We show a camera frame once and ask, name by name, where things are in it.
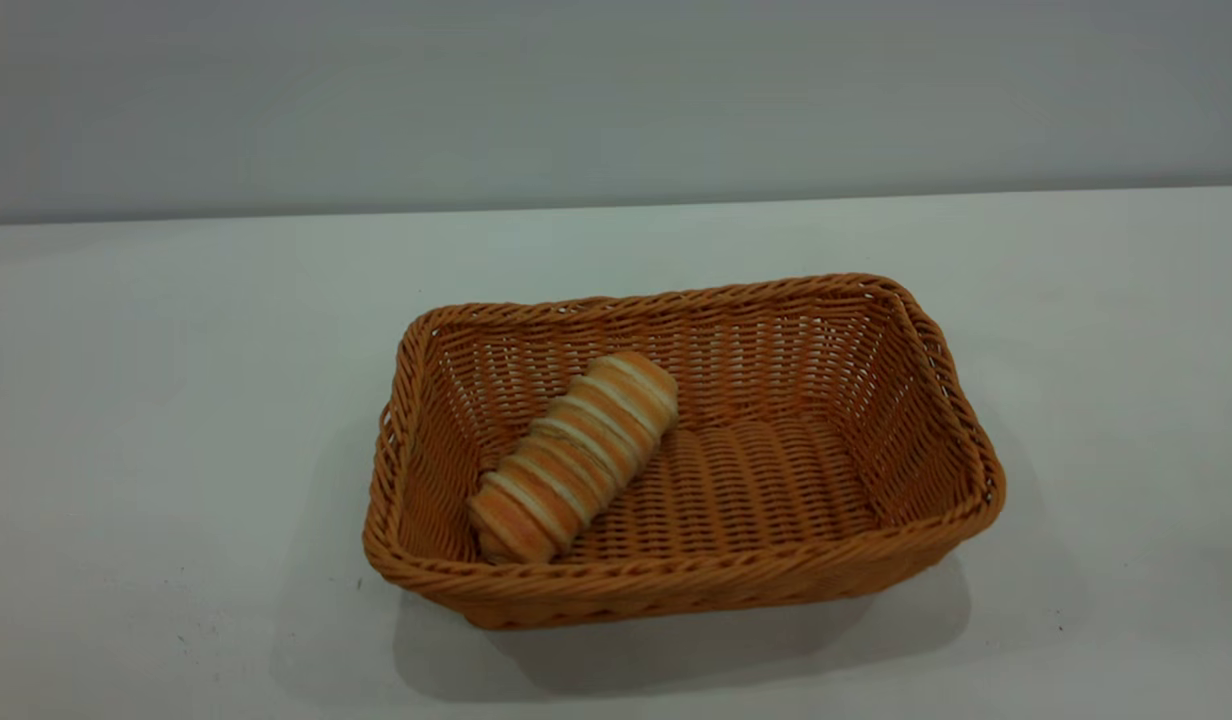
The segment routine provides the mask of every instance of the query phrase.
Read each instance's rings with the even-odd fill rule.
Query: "orange wicker basket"
[[[570,555],[479,561],[479,473],[618,350],[674,375],[679,428]],[[398,346],[363,546],[476,625],[564,625],[877,592],[986,529],[1004,491],[940,328],[886,277],[461,305]]]

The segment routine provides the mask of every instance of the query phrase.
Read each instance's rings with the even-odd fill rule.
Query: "basket side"
[[[478,555],[464,509],[478,451],[432,343],[442,323],[442,313],[424,314],[398,345],[363,525],[370,563],[407,588],[430,576],[428,563],[473,562]]]

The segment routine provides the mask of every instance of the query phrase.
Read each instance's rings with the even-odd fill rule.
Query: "wicker basket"
[[[617,350],[674,374],[679,429],[570,555],[479,561],[479,473]],[[421,316],[379,417],[363,546],[469,623],[547,626],[877,592],[1003,501],[940,328],[886,277],[827,275]]]

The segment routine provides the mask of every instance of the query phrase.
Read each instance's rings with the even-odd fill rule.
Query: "striped bread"
[[[483,473],[469,520],[488,561],[548,562],[606,510],[679,418],[670,374],[636,353],[594,360]]]

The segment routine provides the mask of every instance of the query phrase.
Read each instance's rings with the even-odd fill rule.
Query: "basket bottom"
[[[744,552],[834,541],[881,519],[823,415],[679,429],[561,562]]]

